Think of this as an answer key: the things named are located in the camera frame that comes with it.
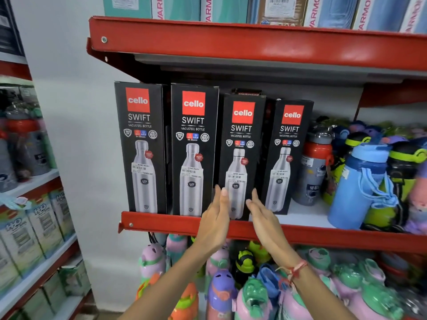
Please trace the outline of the grey bottle with red lid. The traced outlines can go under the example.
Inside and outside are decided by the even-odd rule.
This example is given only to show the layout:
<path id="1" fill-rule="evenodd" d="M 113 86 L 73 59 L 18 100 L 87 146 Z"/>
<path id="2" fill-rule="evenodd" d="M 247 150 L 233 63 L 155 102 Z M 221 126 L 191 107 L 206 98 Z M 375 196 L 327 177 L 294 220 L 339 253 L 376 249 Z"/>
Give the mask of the grey bottle with red lid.
<path id="1" fill-rule="evenodd" d="M 319 198 L 327 167 L 334 162 L 332 127 L 316 126 L 307 133 L 301 167 L 293 200 L 303 206 L 313 206 Z"/>

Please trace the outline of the grey patterned bottle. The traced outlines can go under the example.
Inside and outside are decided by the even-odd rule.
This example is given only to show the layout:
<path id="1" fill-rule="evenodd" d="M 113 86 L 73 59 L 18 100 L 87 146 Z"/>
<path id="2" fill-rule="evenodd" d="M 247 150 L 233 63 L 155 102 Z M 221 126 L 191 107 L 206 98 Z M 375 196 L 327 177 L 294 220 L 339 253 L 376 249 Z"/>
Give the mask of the grey patterned bottle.
<path id="1" fill-rule="evenodd" d="M 12 159 L 8 150 L 7 134 L 0 129 L 0 193 L 18 186 Z"/>

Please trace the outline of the person's left forearm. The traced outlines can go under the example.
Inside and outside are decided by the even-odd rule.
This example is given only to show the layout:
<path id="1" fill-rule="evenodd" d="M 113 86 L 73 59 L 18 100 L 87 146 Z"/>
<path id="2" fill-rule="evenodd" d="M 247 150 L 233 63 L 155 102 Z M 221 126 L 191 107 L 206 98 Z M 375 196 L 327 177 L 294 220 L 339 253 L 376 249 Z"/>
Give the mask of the person's left forearm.
<path id="1" fill-rule="evenodd" d="M 223 242 L 197 240 L 159 280 L 117 320 L 168 320 L 188 284 Z"/>

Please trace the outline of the red metal shelf board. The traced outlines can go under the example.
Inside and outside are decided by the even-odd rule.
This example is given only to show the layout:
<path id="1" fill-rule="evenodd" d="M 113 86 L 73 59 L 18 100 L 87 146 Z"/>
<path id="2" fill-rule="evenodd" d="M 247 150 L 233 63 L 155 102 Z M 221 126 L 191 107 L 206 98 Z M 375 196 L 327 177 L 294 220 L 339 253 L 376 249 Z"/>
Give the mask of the red metal shelf board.
<path id="1" fill-rule="evenodd" d="M 426 35 L 107 16 L 93 16 L 88 25 L 92 50 L 176 70 L 427 81 Z"/>
<path id="2" fill-rule="evenodd" d="M 199 223 L 197 217 L 123 211 L 118 233 L 133 230 L 194 236 Z M 287 240 L 294 244 L 427 254 L 427 236 L 286 224 L 281 227 Z"/>

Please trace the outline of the person's right hand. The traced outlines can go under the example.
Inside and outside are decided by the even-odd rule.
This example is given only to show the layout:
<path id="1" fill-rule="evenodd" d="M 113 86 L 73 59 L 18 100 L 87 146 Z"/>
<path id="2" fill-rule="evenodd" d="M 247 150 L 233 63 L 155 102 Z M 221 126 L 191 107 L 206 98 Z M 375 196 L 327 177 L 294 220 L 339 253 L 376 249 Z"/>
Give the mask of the person's right hand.
<path id="1" fill-rule="evenodd" d="M 259 200 L 256 189 L 253 189 L 251 199 Z M 253 226 L 259 242 L 279 267 L 292 269 L 301 262 L 301 257 L 288 243 L 278 218 L 262 202 L 261 220 L 253 221 Z"/>

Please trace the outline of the red and white shelf unit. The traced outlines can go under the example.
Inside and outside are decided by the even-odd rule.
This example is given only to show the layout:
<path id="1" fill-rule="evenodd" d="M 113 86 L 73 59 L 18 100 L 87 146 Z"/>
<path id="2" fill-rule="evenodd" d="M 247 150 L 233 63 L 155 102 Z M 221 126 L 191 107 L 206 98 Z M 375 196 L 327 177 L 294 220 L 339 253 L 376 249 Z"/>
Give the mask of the red and white shelf unit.
<path id="1" fill-rule="evenodd" d="M 0 53 L 0 77 L 21 78 L 29 81 L 29 68 L 25 59 L 8 53 Z M 19 183 L 10 191 L 0 192 L 0 199 L 12 200 L 12 203 L 15 203 L 18 197 L 28 198 L 29 195 L 47 192 L 58 183 L 60 183 L 59 171 L 58 169 L 51 169 L 48 173 Z M 42 258 L 27 276 L 21 276 L 12 286 L 12 289 L 0 297 L 0 320 L 7 320 L 12 313 L 20 308 L 27 295 L 31 295 L 43 280 L 50 277 L 53 271 L 64 264 L 78 250 L 77 236 L 73 235 L 50 258 Z"/>

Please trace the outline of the pile of colourful children's bottles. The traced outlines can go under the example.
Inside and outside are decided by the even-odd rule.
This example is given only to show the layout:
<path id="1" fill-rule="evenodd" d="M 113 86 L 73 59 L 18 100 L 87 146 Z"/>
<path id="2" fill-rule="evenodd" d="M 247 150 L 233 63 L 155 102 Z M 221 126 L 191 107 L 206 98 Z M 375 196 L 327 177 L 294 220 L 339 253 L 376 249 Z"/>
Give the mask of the pile of colourful children's bottles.
<path id="1" fill-rule="evenodd" d="M 394 253 L 297 245 L 357 320 L 427 320 L 427 271 Z M 255 241 L 209 257 L 162 320 L 313 320 L 288 274 Z"/>

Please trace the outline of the grey flask with red lid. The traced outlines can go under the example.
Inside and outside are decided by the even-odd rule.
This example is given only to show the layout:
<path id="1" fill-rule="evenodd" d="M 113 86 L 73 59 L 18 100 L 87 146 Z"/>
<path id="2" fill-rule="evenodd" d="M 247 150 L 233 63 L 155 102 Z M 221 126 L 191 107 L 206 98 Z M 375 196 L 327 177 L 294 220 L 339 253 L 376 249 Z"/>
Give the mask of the grey flask with red lid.
<path id="1" fill-rule="evenodd" d="M 20 182 L 51 170 L 39 124 L 30 109 L 23 101 L 14 101 L 5 109 L 9 152 Z"/>

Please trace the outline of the pale green bottle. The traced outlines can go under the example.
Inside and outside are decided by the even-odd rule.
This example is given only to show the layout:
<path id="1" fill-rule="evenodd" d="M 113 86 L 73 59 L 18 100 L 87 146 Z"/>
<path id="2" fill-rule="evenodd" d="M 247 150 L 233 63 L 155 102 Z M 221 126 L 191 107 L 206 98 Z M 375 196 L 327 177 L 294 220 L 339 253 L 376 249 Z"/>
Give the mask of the pale green bottle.
<path id="1" fill-rule="evenodd" d="M 49 165 L 51 168 L 57 168 L 55 156 L 51 147 L 50 139 L 47 133 L 46 124 L 41 112 L 41 108 L 38 102 L 32 103 L 32 116 L 36 120 L 39 125 L 40 132 L 42 135 L 42 141 L 46 150 L 46 154 L 48 157 Z"/>

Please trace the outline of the black steel bottle box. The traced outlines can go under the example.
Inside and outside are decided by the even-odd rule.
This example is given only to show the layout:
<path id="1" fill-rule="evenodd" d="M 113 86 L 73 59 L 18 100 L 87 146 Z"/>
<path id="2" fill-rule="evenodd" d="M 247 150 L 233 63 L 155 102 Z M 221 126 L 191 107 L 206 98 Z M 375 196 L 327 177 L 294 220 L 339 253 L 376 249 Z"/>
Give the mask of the black steel bottle box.
<path id="1" fill-rule="evenodd" d="M 260 200 L 276 215 L 286 215 L 297 185 L 304 142 L 314 107 L 311 100 L 277 99 L 263 136 Z"/>
<path id="2" fill-rule="evenodd" d="M 174 215 L 201 217 L 211 203 L 220 91 L 172 83 L 172 195 Z"/>
<path id="3" fill-rule="evenodd" d="M 228 191 L 232 220 L 248 219 L 245 201 L 254 189 L 265 105 L 262 95 L 223 97 L 218 185 Z"/>
<path id="4" fill-rule="evenodd" d="M 170 124 L 165 86 L 122 81 L 114 86 L 129 209 L 165 214 Z"/>

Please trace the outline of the row of pastel product boxes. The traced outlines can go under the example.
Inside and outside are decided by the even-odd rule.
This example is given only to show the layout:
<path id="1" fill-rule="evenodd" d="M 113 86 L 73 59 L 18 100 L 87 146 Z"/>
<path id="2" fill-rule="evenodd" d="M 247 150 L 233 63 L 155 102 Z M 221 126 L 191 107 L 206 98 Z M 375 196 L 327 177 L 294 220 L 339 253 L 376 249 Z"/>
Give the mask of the row of pastel product boxes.
<path id="1" fill-rule="evenodd" d="M 103 0 L 106 16 L 258 24 L 260 0 Z M 307 0 L 302 27 L 427 35 L 427 0 Z"/>

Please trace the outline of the cluster of purple children's bottles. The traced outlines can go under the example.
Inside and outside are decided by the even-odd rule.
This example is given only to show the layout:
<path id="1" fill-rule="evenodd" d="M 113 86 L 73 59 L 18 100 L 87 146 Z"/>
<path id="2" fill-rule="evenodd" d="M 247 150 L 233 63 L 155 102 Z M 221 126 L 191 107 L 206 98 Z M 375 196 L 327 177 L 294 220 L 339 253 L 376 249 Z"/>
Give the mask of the cluster of purple children's bottles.
<path id="1" fill-rule="evenodd" d="M 345 118 L 319 116 L 312 120 L 314 126 L 331 127 L 334 134 L 332 146 L 338 150 L 344 146 L 347 139 L 355 136 L 356 132 L 363 132 L 371 137 L 371 140 L 379 142 L 386 138 L 386 143 L 392 144 L 398 141 L 412 141 L 427 149 L 427 125 L 397 125 L 391 121 L 383 121 L 377 124 L 368 124 L 361 120 L 350 121 Z"/>

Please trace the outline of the pink children's bottle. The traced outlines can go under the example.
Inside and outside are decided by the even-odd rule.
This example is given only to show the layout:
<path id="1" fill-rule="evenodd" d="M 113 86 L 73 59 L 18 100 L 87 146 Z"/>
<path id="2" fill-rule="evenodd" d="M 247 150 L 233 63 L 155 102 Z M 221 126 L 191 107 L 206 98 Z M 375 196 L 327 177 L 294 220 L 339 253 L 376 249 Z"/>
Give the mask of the pink children's bottle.
<path id="1" fill-rule="evenodd" d="M 409 217 L 405 230 L 427 236 L 427 165 L 420 167 L 409 194 Z"/>

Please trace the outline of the dark product box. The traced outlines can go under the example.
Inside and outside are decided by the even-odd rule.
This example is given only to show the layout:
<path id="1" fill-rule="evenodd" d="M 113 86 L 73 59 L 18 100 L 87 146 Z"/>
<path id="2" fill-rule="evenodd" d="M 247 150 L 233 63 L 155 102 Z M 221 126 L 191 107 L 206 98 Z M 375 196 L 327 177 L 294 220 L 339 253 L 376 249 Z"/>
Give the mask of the dark product box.
<path id="1" fill-rule="evenodd" d="M 0 0 L 0 52 L 25 56 L 10 0 Z"/>

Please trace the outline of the person's left hand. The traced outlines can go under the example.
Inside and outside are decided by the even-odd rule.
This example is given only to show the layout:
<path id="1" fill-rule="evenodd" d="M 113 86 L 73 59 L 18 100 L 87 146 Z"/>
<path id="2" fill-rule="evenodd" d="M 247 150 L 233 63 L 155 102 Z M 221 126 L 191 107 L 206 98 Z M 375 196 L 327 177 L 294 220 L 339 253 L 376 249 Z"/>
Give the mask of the person's left hand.
<path id="1" fill-rule="evenodd" d="M 197 249 L 210 257 L 226 241 L 230 219 L 221 218 L 221 189 L 215 186 L 215 195 L 208 209 L 202 214 L 195 238 Z"/>

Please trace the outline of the row of white green boxes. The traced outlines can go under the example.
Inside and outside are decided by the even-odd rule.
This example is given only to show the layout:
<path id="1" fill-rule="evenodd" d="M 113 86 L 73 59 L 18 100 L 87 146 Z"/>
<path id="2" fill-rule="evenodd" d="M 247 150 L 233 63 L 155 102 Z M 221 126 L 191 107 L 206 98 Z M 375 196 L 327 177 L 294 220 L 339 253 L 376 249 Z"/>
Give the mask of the row of white green boxes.
<path id="1" fill-rule="evenodd" d="M 63 244 L 48 194 L 0 199 L 0 297 Z"/>

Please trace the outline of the stack of pale green boxes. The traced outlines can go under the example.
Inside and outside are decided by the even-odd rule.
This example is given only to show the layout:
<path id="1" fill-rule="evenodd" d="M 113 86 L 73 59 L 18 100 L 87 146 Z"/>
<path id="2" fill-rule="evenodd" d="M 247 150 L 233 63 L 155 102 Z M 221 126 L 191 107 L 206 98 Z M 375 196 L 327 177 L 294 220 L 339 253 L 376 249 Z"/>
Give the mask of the stack of pale green boxes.
<path id="1" fill-rule="evenodd" d="M 5 320 L 70 320 L 90 290 L 83 256 L 76 254 Z"/>

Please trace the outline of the person's right forearm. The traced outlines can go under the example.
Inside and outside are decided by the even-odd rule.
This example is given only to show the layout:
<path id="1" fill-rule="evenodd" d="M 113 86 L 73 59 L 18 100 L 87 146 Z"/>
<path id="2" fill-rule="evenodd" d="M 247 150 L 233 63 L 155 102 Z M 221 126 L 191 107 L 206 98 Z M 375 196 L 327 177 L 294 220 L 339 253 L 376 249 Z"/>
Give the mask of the person's right forearm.
<path id="1" fill-rule="evenodd" d="M 323 283 L 303 259 L 292 269 L 284 268 L 291 277 L 313 320 L 358 320 Z"/>

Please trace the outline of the brown cardboard box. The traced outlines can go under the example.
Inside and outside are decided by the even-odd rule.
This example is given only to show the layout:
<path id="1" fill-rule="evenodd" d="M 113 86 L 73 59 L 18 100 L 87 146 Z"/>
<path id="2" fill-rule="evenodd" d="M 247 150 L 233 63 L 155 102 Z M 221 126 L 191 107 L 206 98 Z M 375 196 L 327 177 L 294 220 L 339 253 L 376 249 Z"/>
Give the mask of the brown cardboard box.
<path id="1" fill-rule="evenodd" d="M 260 0 L 258 24 L 302 26 L 307 0 Z"/>

